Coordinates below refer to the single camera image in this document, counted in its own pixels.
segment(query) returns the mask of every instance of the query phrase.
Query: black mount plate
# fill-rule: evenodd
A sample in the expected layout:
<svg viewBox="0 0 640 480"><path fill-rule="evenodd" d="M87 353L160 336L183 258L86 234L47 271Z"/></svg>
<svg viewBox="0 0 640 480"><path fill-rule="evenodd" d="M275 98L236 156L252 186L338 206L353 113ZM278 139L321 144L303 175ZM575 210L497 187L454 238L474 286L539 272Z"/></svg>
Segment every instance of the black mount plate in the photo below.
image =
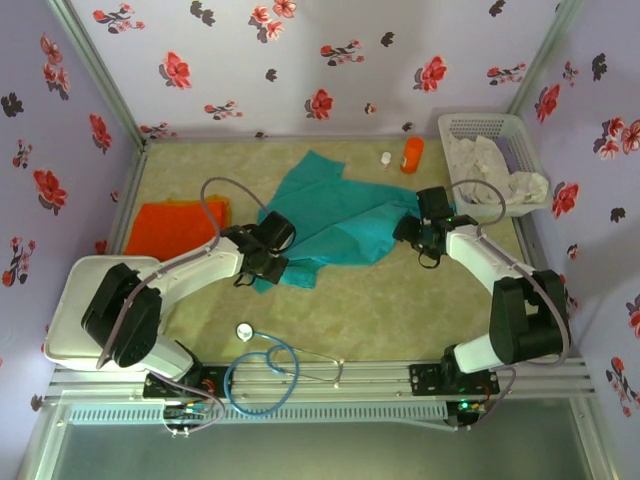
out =
<svg viewBox="0 0 640 480"><path fill-rule="evenodd" d="M227 398L224 394L224 374L228 367L203 366L200 375L196 381L194 388L213 393L218 398ZM154 375L148 374L144 381L144 390L142 392L144 398L176 398L176 397L193 397L189 392L178 390L171 385L167 385Z"/></svg>
<svg viewBox="0 0 640 480"><path fill-rule="evenodd" d="M491 395L500 393L498 377L488 370L470 373L460 377L453 384L446 384L439 363L409 365L411 394L414 397L485 395L487 389Z"/></svg>

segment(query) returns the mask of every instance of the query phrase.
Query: floral wallpaper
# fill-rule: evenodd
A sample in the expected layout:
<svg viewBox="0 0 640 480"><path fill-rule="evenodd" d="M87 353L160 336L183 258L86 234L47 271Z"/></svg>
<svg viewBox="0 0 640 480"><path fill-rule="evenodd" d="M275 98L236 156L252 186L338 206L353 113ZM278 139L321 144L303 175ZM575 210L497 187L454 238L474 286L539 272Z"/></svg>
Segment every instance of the floral wallpaper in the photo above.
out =
<svg viewBox="0 0 640 480"><path fill-rule="evenodd" d="M114 26L127 16L107 15ZM7 66L0 70L4 480L16 478L47 401L54 365L44 341L69 269L81 256L106 251L135 148L46 2L13 4L11 15L0 15L0 40Z"/></svg>
<svg viewBox="0 0 640 480"><path fill-rule="evenodd" d="M505 13L510 3L504 6ZM555 185L534 221L626 475L640 430L640 3L592 1L520 112Z"/></svg>
<svg viewBox="0 0 640 480"><path fill-rule="evenodd" d="M70 1L141 133L164 139L437 135L443 113L507 110L558 5Z"/></svg>

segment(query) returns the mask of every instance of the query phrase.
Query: blue stethoscope tubing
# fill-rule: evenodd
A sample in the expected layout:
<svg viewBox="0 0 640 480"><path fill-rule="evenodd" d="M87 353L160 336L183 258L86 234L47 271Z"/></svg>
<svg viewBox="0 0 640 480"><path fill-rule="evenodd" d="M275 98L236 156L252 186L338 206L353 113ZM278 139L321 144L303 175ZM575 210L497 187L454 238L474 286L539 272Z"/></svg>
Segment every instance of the blue stethoscope tubing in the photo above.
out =
<svg viewBox="0 0 640 480"><path fill-rule="evenodd" d="M229 365L229 368L227 368L227 371L224 374L224 383L223 383L224 394L227 397L227 400L229 400L229 403L231 404L231 406L238 413L241 413L242 415L245 415L250 418L265 418L271 415L272 413L276 412L280 407L282 407L282 405L284 405L284 403L287 400L289 400L289 397L291 396L293 389L296 388L296 384L298 383L298 376L300 375L300 364L298 363L298 357L296 356L296 353L293 351L293 348L291 348L287 343L283 342L279 338L276 338L272 335L269 335L267 333L262 333L262 332L253 332L253 335L266 338L267 340L271 340L272 342L275 342L276 345L271 347L266 352L245 353L244 355L236 358L233 362L231 362L231 365ZM265 363L271 369L272 372L278 373L281 375L288 375L289 374L288 371L276 366L271 360L271 355L273 355L274 353L280 350L285 350L287 353L289 353L289 355L291 355L291 359L293 360L293 377L291 379L291 384L289 385L289 388L287 389L285 394L282 396L280 401L278 401L278 403L276 403L274 406L272 406L267 410L263 410L260 412L252 412L250 410L242 408L235 401L231 393L231 382L230 382L231 374L233 373L233 371L236 369L238 365L248 360L249 358L264 358Z"/></svg>

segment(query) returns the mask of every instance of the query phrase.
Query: stethoscope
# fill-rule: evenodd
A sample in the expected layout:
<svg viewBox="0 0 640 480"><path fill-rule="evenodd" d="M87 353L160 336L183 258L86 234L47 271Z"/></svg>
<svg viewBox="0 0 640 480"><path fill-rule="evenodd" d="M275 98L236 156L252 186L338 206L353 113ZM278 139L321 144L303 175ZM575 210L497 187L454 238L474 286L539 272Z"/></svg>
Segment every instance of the stethoscope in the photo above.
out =
<svg viewBox="0 0 640 480"><path fill-rule="evenodd" d="M248 323L241 323L240 325L238 325L236 327L236 336L242 340L243 342L248 342L249 340L251 340L253 337L262 337L262 338L266 338L267 340L271 340L272 342L274 342L276 345L274 345L273 347L271 347L269 350L267 350L266 352L249 352L249 353L245 353L244 355L241 355L240 357L236 358L233 362L231 362L231 365L229 365L229 368L227 368L227 371L224 374L224 394L227 397L227 400L229 400L229 403L231 404L231 406L238 412L241 413L242 415L245 415L247 417L252 417L252 418L264 418L264 417L268 417L269 415L271 415L272 413L274 413L275 411L277 411L280 407L282 407L282 405L284 405L284 403L289 399L289 397L291 396L291 393L293 392L293 389L296 387L296 384L298 383L298 379L300 377L302 378L308 378L311 380L317 380L320 382L331 382L334 384L334 386L337 388L339 383L340 383L340 379L342 378L342 371L344 369L344 360L340 359L340 360L334 360L330 357L327 357L325 355L320 355L318 353L314 353L314 352L309 352L307 350L303 350L301 348L294 348L292 346L290 346L289 344L287 344L286 342L280 340L277 337L274 337L273 335L269 335L268 333L263 333L263 332L257 332L253 330L253 327L251 325L249 325ZM291 356L291 360L293 361L293 371L290 370L286 370L282 367L279 367L278 365L276 365L275 361L272 359L272 356L280 351L286 351L290 356ZM305 375L300 373L300 363L298 361L298 356L296 355L296 352L298 353L305 353L305 354L309 354L309 355L313 355L315 357L318 358L322 358L324 360L329 360L333 363L335 363L335 365L338 368L338 374L332 378L332 379L324 379L324 378L320 378L320 377L314 377L312 375ZM236 402L236 400L233 398L233 395L231 393L231 374L233 373L233 371L236 369L236 367L238 365L240 365L242 362L248 360L249 358L263 358L265 363L267 364L267 366L269 367L269 369L274 372L277 373L279 375L287 375L292 377L291 379L291 384L289 385L289 388L287 389L287 391L285 392L285 394L282 396L282 398L280 399L280 401L278 401L278 403L276 403L275 405L273 405L271 408L268 408L267 410L263 410L260 412L252 412L250 410L247 410L245 408L242 408L240 405L238 405L238 403Z"/></svg>

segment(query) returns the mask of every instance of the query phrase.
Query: small white bottle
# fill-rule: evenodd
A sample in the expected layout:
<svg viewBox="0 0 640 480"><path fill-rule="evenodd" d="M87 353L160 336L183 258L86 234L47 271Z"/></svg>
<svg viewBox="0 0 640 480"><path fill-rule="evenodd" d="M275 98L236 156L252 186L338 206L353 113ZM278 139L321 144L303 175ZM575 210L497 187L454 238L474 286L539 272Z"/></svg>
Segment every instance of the small white bottle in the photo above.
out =
<svg viewBox="0 0 640 480"><path fill-rule="evenodd" d="M380 163L382 163L382 168L389 168L391 165L391 154L389 152L384 152L380 157Z"/></svg>

